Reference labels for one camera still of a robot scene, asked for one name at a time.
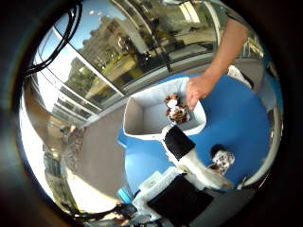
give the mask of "black object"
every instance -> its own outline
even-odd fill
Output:
[[[210,157],[213,159],[219,150],[226,150],[223,145],[217,144],[210,150]]]
[[[193,143],[178,126],[173,126],[168,131],[164,138],[164,143],[178,161],[195,148],[195,143]]]
[[[193,221],[212,202],[213,197],[198,190],[184,176],[177,176],[148,206],[169,219],[174,226]]]

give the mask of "metal bar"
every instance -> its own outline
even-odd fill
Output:
[[[63,83],[59,78],[57,78],[57,76],[48,68],[46,67],[46,69],[49,71],[49,73],[51,73],[52,76],[54,76],[54,78],[61,84],[62,87],[64,87],[66,90],[68,90],[70,93],[72,93],[73,95],[77,96],[79,99],[81,99],[82,101],[84,101],[85,103],[89,104],[90,106],[94,107],[95,109],[97,109],[98,111],[102,111],[102,109],[98,106],[96,106],[94,103],[90,102],[88,99],[80,96],[78,93],[76,93],[74,90],[72,90],[71,88],[69,88],[65,83]]]

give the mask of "sunlight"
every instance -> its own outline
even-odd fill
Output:
[[[83,179],[66,168],[67,181],[73,197],[80,210],[88,213],[97,213],[113,209],[119,200],[111,198],[96,190]]]

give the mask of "figurine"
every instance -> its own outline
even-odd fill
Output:
[[[164,102],[168,106],[166,116],[172,123],[179,125],[190,120],[187,105],[181,102],[181,98],[176,93],[167,96]]]

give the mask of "white box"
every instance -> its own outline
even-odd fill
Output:
[[[187,81],[188,78],[172,79],[130,96],[124,112],[124,133],[142,140],[160,139],[162,129],[171,124],[165,115],[168,107],[164,98],[177,93],[182,102],[186,103]],[[190,120],[178,127],[186,135],[197,134],[206,124],[205,111],[200,102],[189,115]]]

